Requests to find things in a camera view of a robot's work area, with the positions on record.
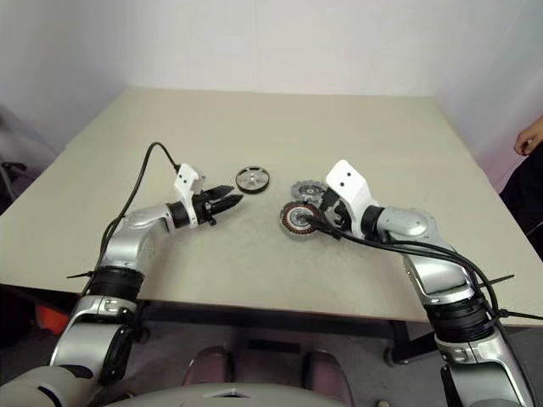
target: red and black gear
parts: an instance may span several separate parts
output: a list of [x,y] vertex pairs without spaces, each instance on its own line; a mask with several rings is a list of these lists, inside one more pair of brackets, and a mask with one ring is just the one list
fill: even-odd
[[306,216],[319,216],[319,211],[310,203],[300,201],[287,203],[280,215],[283,230],[296,239],[314,236],[316,229],[307,221]]

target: silver pulley wheel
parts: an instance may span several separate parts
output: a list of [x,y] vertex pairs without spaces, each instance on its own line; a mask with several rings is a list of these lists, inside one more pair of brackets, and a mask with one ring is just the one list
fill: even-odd
[[322,202],[322,195],[326,192],[326,185],[319,181],[299,181],[292,185],[292,196],[299,201],[310,202],[319,206]]
[[262,167],[243,168],[236,175],[236,185],[241,192],[259,193],[268,188],[270,174]]

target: red object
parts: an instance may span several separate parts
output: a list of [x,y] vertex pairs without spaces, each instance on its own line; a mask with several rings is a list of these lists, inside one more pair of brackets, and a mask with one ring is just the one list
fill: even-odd
[[68,325],[69,317],[43,305],[36,305],[36,322],[40,328],[60,335]]

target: white wall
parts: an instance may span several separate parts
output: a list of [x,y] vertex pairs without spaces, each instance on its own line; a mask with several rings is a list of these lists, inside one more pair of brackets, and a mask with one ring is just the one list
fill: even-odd
[[543,2],[528,1],[497,52],[439,104],[497,191],[522,161],[517,134],[543,114]]
[[[40,5],[34,18],[42,32],[33,35],[28,53],[18,58],[21,66],[39,62],[45,71],[31,86],[25,85],[28,73],[16,72],[8,85],[0,75],[0,104],[61,148],[125,84],[435,95],[497,182],[512,158],[496,146],[502,143],[510,151],[510,138],[529,118],[526,114],[521,120],[520,113],[536,94],[529,83],[540,83],[535,77],[540,60],[527,59],[543,39],[541,19],[535,17],[543,7],[537,3],[0,0],[4,9],[10,4],[20,11],[6,18],[0,8],[0,53],[8,41],[4,32],[30,35],[22,32],[20,21]],[[59,39],[53,56],[39,61],[37,54],[50,47],[53,38]],[[11,47],[22,46],[15,43]],[[0,72],[4,64],[0,59]],[[12,91],[10,98],[5,97],[6,87]],[[509,102],[498,103],[505,94]],[[516,121],[508,120],[503,109]],[[514,127],[512,136],[506,126]],[[506,164],[493,167],[502,156]]]

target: gray floor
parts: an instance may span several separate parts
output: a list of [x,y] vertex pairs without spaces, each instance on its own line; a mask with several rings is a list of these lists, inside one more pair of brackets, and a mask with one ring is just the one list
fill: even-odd
[[[389,368],[382,360],[388,341],[367,337],[244,329],[230,326],[206,326],[177,323],[150,325],[152,336],[132,350],[125,379],[100,394],[107,399],[123,391],[147,393],[181,383],[191,358],[207,346],[221,344],[234,353],[240,382],[277,382],[299,385],[302,355],[323,349],[334,354],[344,367],[358,407],[372,406],[387,399],[393,406],[445,406],[437,354],[407,366]],[[424,332],[412,325],[412,332]],[[516,333],[513,341],[523,357],[539,394],[543,394],[543,330]],[[281,354],[247,349],[249,339],[267,339],[299,343],[301,354]],[[6,382],[21,372],[47,363],[55,337],[33,330],[21,343],[0,353],[0,381]]]

